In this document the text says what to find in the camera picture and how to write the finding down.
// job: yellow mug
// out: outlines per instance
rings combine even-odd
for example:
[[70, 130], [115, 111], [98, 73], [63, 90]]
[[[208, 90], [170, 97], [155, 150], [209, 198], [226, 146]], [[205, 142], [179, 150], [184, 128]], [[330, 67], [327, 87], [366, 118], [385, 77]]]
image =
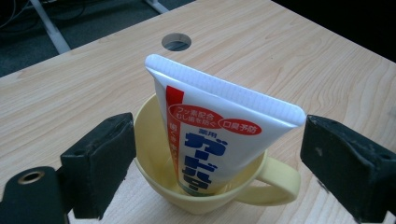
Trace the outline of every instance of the yellow mug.
[[[193, 197], [178, 186], [156, 95], [149, 98], [134, 122], [137, 168], [166, 200], [192, 213], [211, 212], [229, 201], [270, 206], [290, 203], [300, 190], [300, 174], [263, 153], [213, 196]], [[253, 180], [267, 186], [250, 186]]]

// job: wood grain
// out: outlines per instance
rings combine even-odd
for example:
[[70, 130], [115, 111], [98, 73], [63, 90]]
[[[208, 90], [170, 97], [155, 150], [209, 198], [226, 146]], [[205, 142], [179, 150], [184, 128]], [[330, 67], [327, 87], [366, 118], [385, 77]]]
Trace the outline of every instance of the wood grain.
[[[191, 47], [164, 49], [171, 33], [188, 35]], [[396, 152], [395, 63], [268, 0], [198, 0], [0, 78], [0, 189], [27, 168], [58, 168], [60, 154], [103, 119], [135, 115], [154, 93], [144, 67], [151, 53], [338, 120]], [[72, 223], [354, 223], [301, 162], [303, 130], [269, 148], [302, 175], [294, 203], [229, 203], [193, 216], [155, 193], [133, 163], [103, 220]], [[385, 223], [394, 221], [388, 214]]]

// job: toothpaste tube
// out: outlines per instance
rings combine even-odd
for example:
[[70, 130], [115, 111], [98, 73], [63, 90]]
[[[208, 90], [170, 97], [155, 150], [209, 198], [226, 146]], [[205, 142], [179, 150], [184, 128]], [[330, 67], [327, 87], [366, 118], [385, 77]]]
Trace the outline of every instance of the toothpaste tube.
[[215, 194], [305, 122], [297, 105], [162, 56], [149, 55], [146, 68], [155, 79], [178, 184], [192, 196]]

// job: metal frame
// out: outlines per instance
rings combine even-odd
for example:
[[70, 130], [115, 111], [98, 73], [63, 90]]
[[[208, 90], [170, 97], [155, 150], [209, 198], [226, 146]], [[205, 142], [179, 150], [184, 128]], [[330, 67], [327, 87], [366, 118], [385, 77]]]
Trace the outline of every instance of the metal frame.
[[[157, 10], [160, 14], [168, 12], [169, 10], [164, 7], [158, 0], [145, 0], [151, 7]], [[58, 50], [59, 54], [63, 54], [70, 50], [69, 45], [67, 44], [66, 40], [62, 36], [61, 32], [58, 30], [55, 24], [52, 23], [49, 16], [47, 15], [44, 8], [41, 6], [39, 0], [30, 0], [35, 11], [37, 12], [40, 19], [43, 21], [44, 26], [46, 28], [47, 34], [52, 41], [52, 44], [55, 46], [56, 50]]]
[[35, 8], [38, 16], [40, 16], [40, 19], [44, 22], [47, 34], [49, 35], [49, 38], [52, 41], [52, 44], [55, 46], [56, 50], [58, 50], [58, 53], [62, 54], [69, 51], [69, 45], [66, 43], [66, 40], [64, 39], [58, 28], [55, 26], [55, 24], [52, 23], [46, 11], [41, 6], [41, 3], [38, 0], [30, 0], [30, 2]]
[[155, 10], [157, 10], [160, 14], [163, 14], [163, 13], [169, 11], [166, 7], [164, 7], [161, 3], [159, 3], [158, 0], [145, 0], [145, 1], [147, 4], [149, 4]]

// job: screw hole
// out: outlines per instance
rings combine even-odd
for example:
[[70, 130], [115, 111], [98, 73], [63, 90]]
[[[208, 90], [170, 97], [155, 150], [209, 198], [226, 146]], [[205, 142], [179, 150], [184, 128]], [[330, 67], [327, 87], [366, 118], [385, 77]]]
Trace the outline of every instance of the screw hole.
[[19, 180], [18, 183], [22, 185], [32, 184], [37, 180], [41, 179], [44, 176], [44, 172], [42, 171], [33, 171], [29, 174], [23, 175]]
[[392, 157], [390, 155], [387, 154], [381, 154], [380, 157], [384, 160], [390, 161], [392, 159]]
[[182, 51], [191, 46], [191, 39], [187, 35], [173, 33], [163, 38], [163, 47], [171, 51]]
[[82, 156], [82, 155], [84, 155], [84, 153], [85, 153], [85, 150], [82, 150], [82, 149], [74, 152], [75, 156]]

